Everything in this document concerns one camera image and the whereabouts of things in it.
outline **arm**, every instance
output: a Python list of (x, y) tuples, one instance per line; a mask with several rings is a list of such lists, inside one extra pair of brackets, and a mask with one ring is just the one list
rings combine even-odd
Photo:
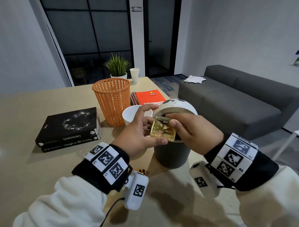
[[(140, 107), (134, 120), (111, 143), (110, 146), (127, 164), (143, 149), (168, 143), (166, 138), (146, 137), (153, 119), (144, 117), (144, 112), (157, 108), (157, 105)], [(124, 171), (110, 185), (103, 174), (84, 159), (72, 174), (72, 177), (62, 177), (57, 181), (53, 194), (40, 196), (27, 212), (16, 217), (13, 227), (98, 227), (105, 218), (103, 208), (107, 194), (122, 185), (127, 172)]]
[[(204, 155), (210, 164), (229, 136), (202, 116), (168, 114), (184, 143)], [(222, 173), (212, 172), (225, 186), (236, 188), (240, 201), (240, 215), (247, 227), (298, 226), (299, 177), (289, 167), (278, 166), (261, 152), (236, 182)]]

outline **glass panel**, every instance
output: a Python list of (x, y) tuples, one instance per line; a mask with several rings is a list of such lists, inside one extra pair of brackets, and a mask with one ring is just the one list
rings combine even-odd
[(76, 9), (88, 10), (86, 0), (42, 0), (47, 9)]
[(127, 10), (126, 0), (89, 0), (91, 10)]
[(169, 69), (174, 3), (175, 0), (148, 1), (150, 74)]
[(89, 12), (47, 11), (63, 54), (97, 52)]
[[(123, 56), (125, 59), (127, 59), (131, 65), (128, 66), (126, 72), (128, 74), (128, 79), (131, 78), (131, 74), (130, 74), (130, 69), (132, 68), (132, 58), (131, 58), (131, 51), (125, 51), (125, 52), (114, 52), (115, 54), (119, 54), (121, 57)], [(105, 62), (107, 61), (109, 58), (111, 58), (112, 54), (111, 53), (101, 53), (101, 58), (102, 61)], [(106, 66), (104, 66), (104, 71), (105, 71), (105, 75), (106, 77), (110, 77), (110, 72), (109, 70), (106, 68)]]
[[(72, 55), (65, 56), (64, 58), (75, 85), (83, 85), (85, 81), (87, 84), (93, 84), (105, 79), (102, 70), (103, 62), (100, 61), (99, 54)], [(74, 76), (74, 69), (77, 68), (83, 68), (82, 72), (85, 75), (84, 78), (76, 78)]]
[(130, 50), (126, 12), (92, 12), (100, 52)]

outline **white sleeve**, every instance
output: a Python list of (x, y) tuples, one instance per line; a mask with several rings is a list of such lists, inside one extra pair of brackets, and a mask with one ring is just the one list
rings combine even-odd
[(98, 227), (105, 218), (106, 194), (78, 176), (62, 177), (55, 192), (40, 196), (13, 227)]
[(236, 190), (247, 227), (299, 226), (299, 176), (287, 166), (248, 192)]

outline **fingernail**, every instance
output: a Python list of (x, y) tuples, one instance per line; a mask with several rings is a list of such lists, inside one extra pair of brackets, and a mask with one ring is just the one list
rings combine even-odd
[(170, 121), (169, 121), (169, 124), (170, 124), (172, 127), (174, 127), (174, 126), (176, 125), (176, 122), (175, 122), (175, 120), (170, 120)]
[(165, 145), (165, 144), (168, 144), (168, 140), (167, 139), (162, 140), (162, 145)]

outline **gray sofa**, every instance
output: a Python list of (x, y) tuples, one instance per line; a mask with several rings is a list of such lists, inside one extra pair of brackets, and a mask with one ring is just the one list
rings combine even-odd
[(252, 140), (284, 126), (299, 107), (299, 88), (222, 65), (208, 66), (202, 84), (180, 82), (179, 99), (226, 134)]

